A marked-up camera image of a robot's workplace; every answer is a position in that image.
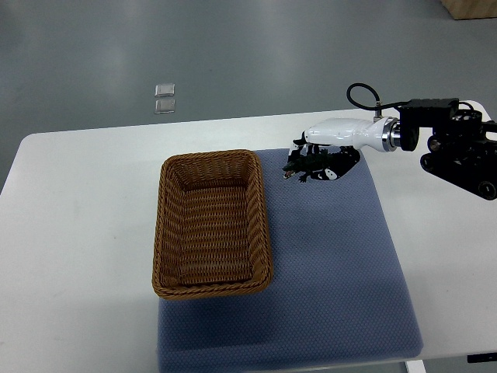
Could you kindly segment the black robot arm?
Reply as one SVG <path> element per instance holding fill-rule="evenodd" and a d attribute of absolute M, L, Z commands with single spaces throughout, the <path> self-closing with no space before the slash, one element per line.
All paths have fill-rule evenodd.
<path fill-rule="evenodd" d="M 412 152 L 420 129 L 430 128 L 422 169 L 485 200 L 496 199 L 496 122 L 484 121 L 481 111 L 459 99 L 411 99 L 397 105 L 399 122 L 393 145 Z"/>

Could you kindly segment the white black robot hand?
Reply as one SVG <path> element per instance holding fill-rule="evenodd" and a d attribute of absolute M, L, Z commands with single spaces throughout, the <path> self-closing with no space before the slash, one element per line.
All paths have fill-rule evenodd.
<path fill-rule="evenodd" d="M 384 117 L 377 121 L 353 118 L 331 118 L 303 131 L 292 141 L 287 162 L 326 150 L 337 153 L 334 163 L 343 176 L 360 161 L 360 149 L 370 147 L 392 152 L 399 147 L 394 139 L 397 121 Z"/>

